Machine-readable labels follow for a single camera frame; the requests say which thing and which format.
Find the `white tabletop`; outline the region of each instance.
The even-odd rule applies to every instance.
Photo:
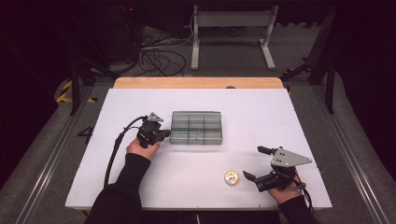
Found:
[[[145,209],[239,209],[275,210],[276,202],[259,192],[242,171],[268,175],[272,156],[259,153],[257,146],[283,147],[312,158],[298,166],[301,179],[316,208],[331,207],[315,158],[286,90],[270,89],[112,89],[108,92],[91,141],[78,168],[65,206],[90,209],[103,188],[114,141],[133,119],[155,112],[170,129],[173,111],[221,112],[221,146],[174,146],[165,139],[140,186]],[[125,148],[134,140],[130,130],[114,160],[109,183],[124,164]],[[230,187],[228,171],[239,174]]]

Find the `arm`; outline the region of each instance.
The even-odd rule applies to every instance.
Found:
[[[85,223],[140,223],[142,205],[140,183],[160,143],[142,148],[135,139],[128,147],[125,165],[116,183],[106,186],[98,195]]]
[[[290,224],[318,224],[314,215],[306,207],[304,195],[299,190],[269,189],[268,193],[276,200],[280,211]]]

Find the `black cable bundle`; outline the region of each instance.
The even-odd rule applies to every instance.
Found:
[[[116,158],[117,155],[117,151],[120,148],[120,144],[122,142],[122,138],[123,136],[126,134],[126,132],[128,132],[129,130],[132,129],[132,125],[137,122],[140,119],[145,119],[146,117],[142,116],[139,117],[137,119],[134,119],[128,126],[126,126],[126,128],[124,128],[124,131],[122,133],[120,133],[119,137],[116,139],[115,143],[114,143],[114,148],[113,148],[113,153],[111,153],[111,157],[110,157],[110,161],[108,162],[108,166],[106,169],[106,175],[105,175],[105,184],[104,187],[108,185],[108,178],[110,177],[110,171],[111,171],[111,166],[113,165],[113,161],[114,158]]]
[[[305,185],[305,183],[303,183],[301,181],[301,179],[298,176],[297,172],[295,173],[295,175],[297,175],[297,178],[298,178],[299,181],[296,181],[295,179],[292,179],[292,181],[296,184],[297,188],[299,188],[299,186],[302,185],[302,184]],[[303,193],[304,193],[304,196],[305,196],[306,200],[308,201],[308,209],[309,209],[309,211],[311,211],[311,213],[313,215],[314,214],[314,207],[312,206],[311,195],[309,195],[308,190],[305,187],[303,187]]]
[[[172,60],[170,60],[168,57],[166,57],[164,54],[176,54],[183,60],[183,64],[180,65]],[[186,59],[179,53],[171,50],[161,50],[161,49],[141,49],[141,57],[139,61],[139,66],[140,68],[144,71],[142,73],[134,75],[134,77],[138,77],[141,75],[144,75],[146,73],[149,73],[149,76],[152,76],[152,73],[154,71],[159,71],[159,74],[156,75],[158,77],[170,77],[174,75],[181,75],[183,76],[183,70],[186,67]],[[170,74],[166,74],[164,72],[164,69],[168,68],[171,64],[175,65],[178,67],[176,72],[172,72]]]

